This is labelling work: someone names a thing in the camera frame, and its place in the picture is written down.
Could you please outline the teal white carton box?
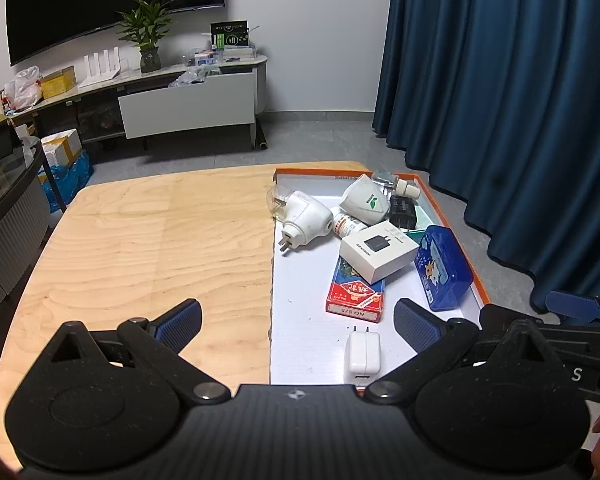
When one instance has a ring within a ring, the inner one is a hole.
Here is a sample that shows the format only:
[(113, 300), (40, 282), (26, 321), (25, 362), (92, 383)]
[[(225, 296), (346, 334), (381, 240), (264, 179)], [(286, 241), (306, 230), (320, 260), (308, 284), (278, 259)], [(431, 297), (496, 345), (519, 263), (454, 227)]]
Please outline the teal white carton box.
[(414, 243), (420, 244), (425, 236), (427, 229), (430, 226), (440, 226), (440, 222), (430, 218), (426, 210), (419, 206), (415, 208), (416, 223), (411, 229), (404, 229), (404, 234), (409, 237)]

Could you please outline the white router with antennas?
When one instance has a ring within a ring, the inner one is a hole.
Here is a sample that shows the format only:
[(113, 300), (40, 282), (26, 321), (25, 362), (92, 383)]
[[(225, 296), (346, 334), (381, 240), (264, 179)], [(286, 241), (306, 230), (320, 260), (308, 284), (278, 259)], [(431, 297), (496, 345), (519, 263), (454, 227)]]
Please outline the white router with antennas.
[(104, 49), (102, 53), (84, 55), (83, 62), (86, 77), (78, 84), (80, 89), (113, 80), (121, 68), (119, 48), (113, 47), (111, 51)]

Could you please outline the white charger retail box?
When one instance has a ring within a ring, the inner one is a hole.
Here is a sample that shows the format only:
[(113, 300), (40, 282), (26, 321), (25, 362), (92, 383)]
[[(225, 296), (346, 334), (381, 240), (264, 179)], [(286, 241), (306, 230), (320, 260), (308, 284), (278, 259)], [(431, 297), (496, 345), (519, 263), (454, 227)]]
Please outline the white charger retail box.
[(412, 263), (418, 248), (386, 220), (343, 237), (339, 255), (367, 283), (375, 284)]

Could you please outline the blue plastic bag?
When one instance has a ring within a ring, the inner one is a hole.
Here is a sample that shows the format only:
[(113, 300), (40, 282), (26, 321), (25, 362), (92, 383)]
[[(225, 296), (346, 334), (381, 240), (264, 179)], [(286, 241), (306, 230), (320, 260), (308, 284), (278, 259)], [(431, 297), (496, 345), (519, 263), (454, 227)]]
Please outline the blue plastic bag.
[[(86, 151), (82, 151), (70, 166), (50, 166), (58, 191), (65, 205), (68, 206), (88, 180), (94, 174), (94, 169)], [(50, 204), (50, 212), (60, 209), (55, 194), (48, 182), (44, 169), (38, 172), (38, 180)]]

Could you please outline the black wall charger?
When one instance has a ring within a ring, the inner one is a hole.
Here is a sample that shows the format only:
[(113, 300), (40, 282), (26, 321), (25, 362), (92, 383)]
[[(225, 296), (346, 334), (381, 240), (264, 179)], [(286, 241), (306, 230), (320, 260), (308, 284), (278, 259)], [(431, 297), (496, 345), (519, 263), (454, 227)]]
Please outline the black wall charger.
[(389, 221), (400, 229), (411, 229), (416, 223), (415, 203), (409, 197), (390, 197)]

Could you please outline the red playing card box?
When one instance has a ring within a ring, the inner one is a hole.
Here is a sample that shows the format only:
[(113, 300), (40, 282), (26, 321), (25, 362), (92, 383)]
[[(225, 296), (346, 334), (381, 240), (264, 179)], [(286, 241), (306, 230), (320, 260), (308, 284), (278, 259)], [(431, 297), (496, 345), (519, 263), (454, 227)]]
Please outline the red playing card box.
[(326, 311), (378, 323), (384, 310), (385, 281), (367, 283), (346, 260), (339, 258), (326, 298)]

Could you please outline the white tv console cabinet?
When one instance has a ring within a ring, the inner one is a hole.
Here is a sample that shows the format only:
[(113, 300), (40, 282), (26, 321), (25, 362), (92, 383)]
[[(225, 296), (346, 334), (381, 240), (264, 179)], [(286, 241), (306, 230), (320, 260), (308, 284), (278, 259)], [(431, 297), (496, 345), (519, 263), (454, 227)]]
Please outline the white tv console cabinet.
[(108, 139), (143, 139), (197, 129), (247, 126), (255, 150), (266, 148), (260, 116), (266, 107), (266, 62), (262, 54), (219, 62), (216, 74), (185, 86), (174, 81), (187, 72), (173, 65), (122, 75), (73, 88), (12, 116), (42, 138), (75, 128), (85, 144)]

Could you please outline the potted green plant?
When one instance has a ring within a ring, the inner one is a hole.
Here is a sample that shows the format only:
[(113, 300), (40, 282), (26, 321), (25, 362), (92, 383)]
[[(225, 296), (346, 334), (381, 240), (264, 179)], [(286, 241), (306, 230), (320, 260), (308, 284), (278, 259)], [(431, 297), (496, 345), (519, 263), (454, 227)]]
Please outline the potted green plant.
[(119, 36), (121, 40), (135, 44), (140, 51), (140, 72), (153, 73), (162, 67), (158, 42), (170, 30), (171, 4), (175, 0), (132, 1), (134, 9), (119, 12)]

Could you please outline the blue plastic case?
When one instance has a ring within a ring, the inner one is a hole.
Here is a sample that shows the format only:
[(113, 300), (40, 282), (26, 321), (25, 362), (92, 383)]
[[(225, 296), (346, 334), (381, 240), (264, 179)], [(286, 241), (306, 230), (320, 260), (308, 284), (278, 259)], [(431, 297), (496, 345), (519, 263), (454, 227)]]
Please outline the blue plastic case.
[(460, 244), (445, 226), (428, 226), (414, 265), (429, 309), (434, 312), (457, 309), (474, 280)]

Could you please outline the blue curtain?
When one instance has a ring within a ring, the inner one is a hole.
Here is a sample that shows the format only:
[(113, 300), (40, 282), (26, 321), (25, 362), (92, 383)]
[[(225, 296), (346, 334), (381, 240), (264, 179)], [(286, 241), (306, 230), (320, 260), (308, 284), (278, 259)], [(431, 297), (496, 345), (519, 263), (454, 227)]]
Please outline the blue curtain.
[(390, 0), (373, 128), (533, 309), (600, 296), (600, 0)]

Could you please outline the white vaporizer with clear bottle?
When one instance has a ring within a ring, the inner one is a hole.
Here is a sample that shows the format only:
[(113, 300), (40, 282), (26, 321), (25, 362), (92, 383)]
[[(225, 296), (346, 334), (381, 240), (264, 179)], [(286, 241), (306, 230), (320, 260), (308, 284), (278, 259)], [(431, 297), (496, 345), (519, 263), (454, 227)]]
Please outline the white vaporizer with clear bottle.
[(319, 200), (306, 193), (274, 184), (268, 190), (266, 200), (271, 216), (282, 225), (282, 238), (278, 242), (281, 252), (306, 246), (317, 237), (324, 237), (332, 232), (334, 214)]

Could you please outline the black side cabinet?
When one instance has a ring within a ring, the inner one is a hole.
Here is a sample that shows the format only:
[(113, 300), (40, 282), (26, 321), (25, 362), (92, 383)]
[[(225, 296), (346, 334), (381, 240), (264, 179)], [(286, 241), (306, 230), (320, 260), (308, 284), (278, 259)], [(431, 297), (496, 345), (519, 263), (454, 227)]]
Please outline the black side cabinet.
[(0, 303), (38, 254), (50, 225), (50, 203), (38, 176), (50, 166), (41, 140), (15, 140), (0, 168)]

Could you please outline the white plastic bag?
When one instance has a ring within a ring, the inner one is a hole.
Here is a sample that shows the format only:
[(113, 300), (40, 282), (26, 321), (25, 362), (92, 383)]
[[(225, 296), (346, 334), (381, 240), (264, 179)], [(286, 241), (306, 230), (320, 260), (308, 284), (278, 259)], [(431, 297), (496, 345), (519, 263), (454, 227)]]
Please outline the white plastic bag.
[(41, 73), (38, 66), (20, 70), (4, 85), (4, 96), (9, 107), (16, 112), (26, 110), (42, 99)]

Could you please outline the clear liquid refill bottle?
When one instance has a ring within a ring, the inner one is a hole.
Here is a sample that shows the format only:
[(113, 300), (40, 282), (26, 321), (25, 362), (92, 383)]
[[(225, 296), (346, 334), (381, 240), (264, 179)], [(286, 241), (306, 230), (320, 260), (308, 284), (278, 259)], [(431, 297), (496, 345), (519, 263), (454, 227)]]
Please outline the clear liquid refill bottle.
[(372, 181), (381, 188), (381, 191), (387, 196), (401, 196), (417, 200), (420, 196), (420, 189), (399, 178), (396, 174), (385, 171), (375, 171), (372, 173)]

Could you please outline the white plug-in vaporizer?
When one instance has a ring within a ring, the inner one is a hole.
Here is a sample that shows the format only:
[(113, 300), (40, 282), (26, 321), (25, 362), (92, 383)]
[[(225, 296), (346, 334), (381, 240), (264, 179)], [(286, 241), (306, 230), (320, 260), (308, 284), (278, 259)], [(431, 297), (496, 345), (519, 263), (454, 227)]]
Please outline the white plug-in vaporizer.
[(367, 174), (362, 174), (346, 188), (339, 206), (368, 226), (384, 221), (390, 209), (387, 196)]

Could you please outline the white usb charger cube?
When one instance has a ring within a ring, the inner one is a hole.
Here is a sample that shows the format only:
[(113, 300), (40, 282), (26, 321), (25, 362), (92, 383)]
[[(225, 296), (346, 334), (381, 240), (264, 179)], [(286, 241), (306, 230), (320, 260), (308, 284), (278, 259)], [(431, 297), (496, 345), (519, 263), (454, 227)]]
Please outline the white usb charger cube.
[(356, 388), (364, 388), (375, 380), (380, 371), (380, 335), (369, 330), (354, 330), (344, 350), (344, 379)]

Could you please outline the yellow cardboard box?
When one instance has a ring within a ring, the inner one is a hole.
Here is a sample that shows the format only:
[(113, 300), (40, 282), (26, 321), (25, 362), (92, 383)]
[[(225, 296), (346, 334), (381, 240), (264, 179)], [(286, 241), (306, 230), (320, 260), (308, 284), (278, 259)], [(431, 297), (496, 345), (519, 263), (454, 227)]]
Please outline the yellow cardboard box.
[(56, 70), (40, 79), (40, 87), (44, 100), (60, 96), (76, 86), (76, 70), (73, 65)]

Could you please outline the black green display box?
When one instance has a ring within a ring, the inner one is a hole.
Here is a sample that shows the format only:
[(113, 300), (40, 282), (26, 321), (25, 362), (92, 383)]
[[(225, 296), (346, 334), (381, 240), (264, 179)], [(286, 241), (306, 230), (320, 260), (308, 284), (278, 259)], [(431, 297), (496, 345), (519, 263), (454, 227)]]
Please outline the black green display box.
[(251, 28), (247, 20), (214, 22), (210, 24), (212, 50), (251, 48)]

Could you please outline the orange white cardboard box lid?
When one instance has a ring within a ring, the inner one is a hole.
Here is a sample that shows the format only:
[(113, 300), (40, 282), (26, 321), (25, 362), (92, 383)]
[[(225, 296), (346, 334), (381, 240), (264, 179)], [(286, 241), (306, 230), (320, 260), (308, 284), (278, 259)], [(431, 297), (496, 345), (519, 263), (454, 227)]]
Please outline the orange white cardboard box lid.
[(369, 172), (279, 169), (268, 192), (275, 220), (270, 382), (360, 388), (411, 359), (393, 312), (406, 298), (428, 312), (418, 245), (386, 219), (350, 228), (353, 206), (385, 214), (387, 196)]

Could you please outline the white yellow floor box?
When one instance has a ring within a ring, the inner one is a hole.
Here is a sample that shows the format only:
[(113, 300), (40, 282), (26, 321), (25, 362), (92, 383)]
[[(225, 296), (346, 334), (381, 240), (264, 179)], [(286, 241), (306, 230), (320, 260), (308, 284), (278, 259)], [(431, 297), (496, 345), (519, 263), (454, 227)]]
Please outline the white yellow floor box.
[(41, 142), (50, 166), (70, 167), (82, 152), (76, 128), (44, 136)]

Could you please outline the white pill bottle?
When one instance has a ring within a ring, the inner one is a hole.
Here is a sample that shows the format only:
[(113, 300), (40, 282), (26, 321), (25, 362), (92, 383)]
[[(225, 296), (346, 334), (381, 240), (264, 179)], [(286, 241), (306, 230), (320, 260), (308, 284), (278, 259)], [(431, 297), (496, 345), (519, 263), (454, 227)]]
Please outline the white pill bottle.
[(345, 212), (336, 211), (332, 215), (334, 216), (332, 232), (340, 238), (345, 238), (368, 228), (367, 224)]

